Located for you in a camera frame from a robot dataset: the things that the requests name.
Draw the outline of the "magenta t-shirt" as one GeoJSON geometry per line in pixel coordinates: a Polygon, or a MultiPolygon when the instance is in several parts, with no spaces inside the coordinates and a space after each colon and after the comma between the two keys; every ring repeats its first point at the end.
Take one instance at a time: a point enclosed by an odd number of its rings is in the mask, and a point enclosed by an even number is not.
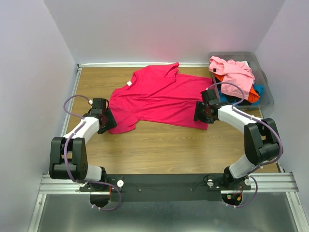
{"type": "Polygon", "coordinates": [[[134,130],[138,121],[150,121],[206,130],[194,121],[200,93],[213,84],[210,78],[179,73],[179,64],[150,65],[139,69],[127,84],[113,91],[109,108],[117,126],[111,134],[134,130]]]}

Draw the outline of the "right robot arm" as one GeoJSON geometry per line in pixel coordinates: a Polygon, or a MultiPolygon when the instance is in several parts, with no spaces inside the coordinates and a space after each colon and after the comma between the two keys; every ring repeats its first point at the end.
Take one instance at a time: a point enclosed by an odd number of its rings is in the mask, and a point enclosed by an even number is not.
{"type": "Polygon", "coordinates": [[[222,121],[244,135],[244,155],[224,170],[222,179],[226,187],[238,184],[258,168],[281,157],[283,145],[273,119],[260,119],[220,102],[214,89],[206,89],[200,94],[202,101],[196,102],[194,121],[207,124],[222,121]]]}

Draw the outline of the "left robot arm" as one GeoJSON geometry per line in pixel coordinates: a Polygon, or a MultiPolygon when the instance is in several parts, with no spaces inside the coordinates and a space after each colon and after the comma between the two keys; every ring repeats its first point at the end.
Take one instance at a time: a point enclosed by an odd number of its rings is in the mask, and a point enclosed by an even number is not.
{"type": "Polygon", "coordinates": [[[86,144],[94,134],[103,134],[117,126],[104,98],[90,99],[83,95],[73,95],[63,104],[64,111],[80,119],[70,132],[51,140],[49,175],[52,179],[71,180],[81,184],[93,185],[95,188],[115,190],[108,183],[105,168],[88,164],[86,144]],[[83,115],[67,109],[67,103],[75,97],[87,100],[90,109],[83,115]]]}

